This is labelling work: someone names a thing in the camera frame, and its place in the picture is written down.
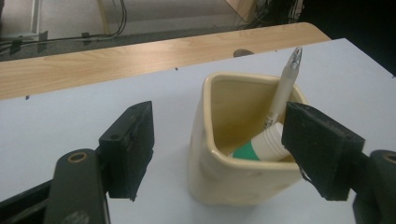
cup rim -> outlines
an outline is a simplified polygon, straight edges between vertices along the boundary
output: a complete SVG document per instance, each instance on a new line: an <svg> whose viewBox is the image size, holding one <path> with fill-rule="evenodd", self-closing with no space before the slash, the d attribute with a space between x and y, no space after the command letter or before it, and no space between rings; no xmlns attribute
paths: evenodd
<svg viewBox="0 0 396 224"><path fill-rule="evenodd" d="M269 75L257 75L257 74L247 74L247 73L235 73L235 72L217 72L209 75L204 82L203 86L203 108L204 108L204 125L206 129L206 143L207 150L211 153L216 160L227 166L232 166L237 169L274 169L274 170L297 170L299 169L297 163L286 162L286 161L249 161L249 160L238 160L234 158L227 157L216 147L213 126L212 126L212 116L211 116L211 92L212 83L218 80L240 80L246 82L257 82L258 80L262 83L275 84L278 82L280 77L269 76ZM300 91L298 86L294 85L293 91L291 93L296 99L298 99L303 104L308 104L303 93Z"/></svg>

black cable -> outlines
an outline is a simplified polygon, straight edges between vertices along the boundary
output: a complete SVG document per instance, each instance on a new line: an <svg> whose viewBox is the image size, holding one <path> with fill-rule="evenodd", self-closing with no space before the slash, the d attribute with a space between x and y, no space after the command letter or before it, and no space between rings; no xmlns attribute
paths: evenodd
<svg viewBox="0 0 396 224"><path fill-rule="evenodd" d="M75 36L75 37L64 37L64 38L56 38L56 39L50 39L50 40L37 40L37 41L22 41L19 43L19 47L24 47L24 46L29 46L33 44L48 44L48 43L53 43L53 42L60 42L60 41L68 41L68 40L77 40L77 41L92 41L93 38L97 38L95 40L103 40L103 39L108 39L108 38L114 38L118 35L120 35L126 26L127 23L127 10L126 6L124 3L124 0L120 0L120 5L121 5L121 24L119 26L119 29L110 35L107 34L100 34L100 35L88 35L88 36ZM8 41L7 43L1 43L0 46L5 46L9 45L8 47L1 48L0 49L0 54L3 51L9 50L12 48L12 45L15 43L15 41Z"/></svg>
<svg viewBox="0 0 396 224"><path fill-rule="evenodd" d="M298 3L299 3L298 0L293 0L293 7L289 14L289 18L290 18L291 22L297 22L297 20L298 20L298 18L297 18L298 17L298 15L297 15Z"/></svg>
<svg viewBox="0 0 396 224"><path fill-rule="evenodd" d="M298 0L272 0L258 12L255 20L246 29L290 23L290 14L295 14Z"/></svg>

ceramic pencil holder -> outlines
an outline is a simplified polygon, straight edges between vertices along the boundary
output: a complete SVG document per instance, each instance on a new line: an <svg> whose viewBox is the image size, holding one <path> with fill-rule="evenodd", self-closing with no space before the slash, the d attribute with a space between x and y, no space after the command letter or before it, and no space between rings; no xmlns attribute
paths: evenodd
<svg viewBox="0 0 396 224"><path fill-rule="evenodd" d="M206 204L252 205L301 178L291 156L282 161L227 156L262 131L278 81L279 77L240 73L207 77L191 134L189 189L195 199ZM290 101L307 104L296 86Z"/></svg>

pen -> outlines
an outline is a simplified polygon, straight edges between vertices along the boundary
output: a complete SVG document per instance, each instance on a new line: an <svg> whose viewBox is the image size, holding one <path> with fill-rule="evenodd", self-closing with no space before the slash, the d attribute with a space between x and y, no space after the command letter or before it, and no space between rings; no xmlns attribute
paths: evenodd
<svg viewBox="0 0 396 224"><path fill-rule="evenodd" d="M264 130L276 123L278 117L283 114L286 102L289 100L291 90L298 76L302 56L303 48L297 47L291 54L288 63L286 63L264 124Z"/></svg>

white tabletop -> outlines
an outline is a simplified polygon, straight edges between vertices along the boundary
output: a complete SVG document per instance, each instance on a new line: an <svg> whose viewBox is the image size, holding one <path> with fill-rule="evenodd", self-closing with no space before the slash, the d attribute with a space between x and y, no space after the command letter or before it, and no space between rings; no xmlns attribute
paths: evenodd
<svg viewBox="0 0 396 224"><path fill-rule="evenodd" d="M0 201L51 179L63 154L97 148L128 106L150 100L154 156L134 203L108 200L112 223L354 223L353 192L347 202L327 202L303 180L249 207L207 206L188 192L191 126L205 77L217 71L279 76L292 51L0 101ZM310 105L366 139L364 153L395 150L396 78L347 40L304 46L297 85Z"/></svg>

